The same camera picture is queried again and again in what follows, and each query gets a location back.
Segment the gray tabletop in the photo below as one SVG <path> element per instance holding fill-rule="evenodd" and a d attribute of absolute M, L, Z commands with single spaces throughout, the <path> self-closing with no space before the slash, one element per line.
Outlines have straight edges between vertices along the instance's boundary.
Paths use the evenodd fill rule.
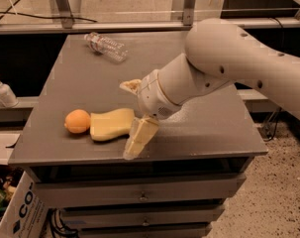
<path fill-rule="evenodd" d="M 125 80 L 142 79 L 183 51 L 187 32 L 125 33 L 107 36 L 122 42 L 129 57 L 115 64 L 91 52 L 83 35 L 68 36 L 46 85 L 9 161 L 12 165 L 46 166 L 125 162 L 127 137 L 93 142 L 89 134 L 71 135 L 64 117 L 81 108 L 104 113 L 133 108 L 137 99 L 119 88 Z M 237 90 L 230 86 L 187 102 L 161 121 L 159 131 L 137 161 L 222 158 L 265 154 Z"/>

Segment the drawer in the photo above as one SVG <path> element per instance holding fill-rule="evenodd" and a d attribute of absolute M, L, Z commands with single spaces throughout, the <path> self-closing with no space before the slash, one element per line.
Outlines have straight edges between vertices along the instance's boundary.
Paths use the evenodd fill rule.
<path fill-rule="evenodd" d="M 201 204 L 200 201 L 182 203 L 134 204 L 124 207 L 96 207 L 93 210 L 65 210 L 63 222 L 72 229 L 123 226 L 153 226 L 211 222 L 224 211 L 223 205 Z"/>
<path fill-rule="evenodd" d="M 38 197 L 51 208 L 201 200 L 233 196 L 244 174 L 133 178 L 37 183 Z"/>
<path fill-rule="evenodd" d="M 211 230 L 207 224 L 165 225 L 79 231 L 80 238 L 201 238 Z"/>

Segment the hand sanitizer bottle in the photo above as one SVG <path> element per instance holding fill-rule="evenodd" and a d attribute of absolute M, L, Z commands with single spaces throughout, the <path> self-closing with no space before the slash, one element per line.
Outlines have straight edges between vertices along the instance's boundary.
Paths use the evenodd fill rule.
<path fill-rule="evenodd" d="M 0 81 L 0 102 L 5 107 L 14 107 L 18 104 L 19 100 L 15 96 L 11 87 L 8 84 L 2 83 Z"/>

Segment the yellow sponge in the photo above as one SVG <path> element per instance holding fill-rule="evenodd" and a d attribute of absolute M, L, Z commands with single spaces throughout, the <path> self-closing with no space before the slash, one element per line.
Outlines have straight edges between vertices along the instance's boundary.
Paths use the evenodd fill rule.
<path fill-rule="evenodd" d="M 90 136 L 95 141 L 107 141 L 129 134 L 135 118 L 133 109 L 121 108 L 108 113 L 91 113 Z"/>

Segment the table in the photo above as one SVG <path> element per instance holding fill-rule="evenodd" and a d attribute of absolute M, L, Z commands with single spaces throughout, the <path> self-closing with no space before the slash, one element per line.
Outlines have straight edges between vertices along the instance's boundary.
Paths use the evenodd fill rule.
<path fill-rule="evenodd" d="M 108 34 L 127 60 L 93 53 L 83 35 L 69 35 L 9 164 L 37 182 L 36 194 L 80 237 L 201 237 L 267 148 L 235 87 L 192 99 L 161 121 L 140 157 L 126 161 L 127 136 L 106 143 L 70 135 L 64 117 L 80 108 L 104 113 L 133 108 L 122 81 L 142 79 L 184 50 L 187 32 Z"/>

